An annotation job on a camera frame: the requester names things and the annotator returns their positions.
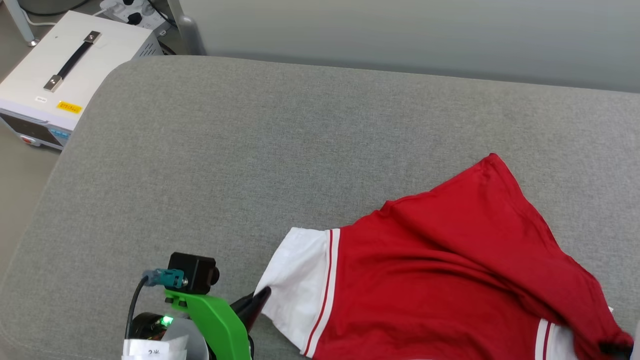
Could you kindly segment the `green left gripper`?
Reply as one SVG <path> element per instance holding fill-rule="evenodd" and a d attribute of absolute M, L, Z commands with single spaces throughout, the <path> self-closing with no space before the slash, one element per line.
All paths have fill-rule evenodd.
<path fill-rule="evenodd" d="M 205 340 L 216 360 L 251 360 L 249 333 L 272 294 L 269 286 L 229 305 L 206 294 L 164 290 L 171 307 L 185 312 Z"/>

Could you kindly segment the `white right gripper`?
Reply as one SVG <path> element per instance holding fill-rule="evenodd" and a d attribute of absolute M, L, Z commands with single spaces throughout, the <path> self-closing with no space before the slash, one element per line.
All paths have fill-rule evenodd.
<path fill-rule="evenodd" d="M 615 359 L 640 360 L 640 322 L 637 323 L 634 332 L 634 344 L 618 344 L 614 342 L 600 342 L 599 350 L 602 354 Z"/>

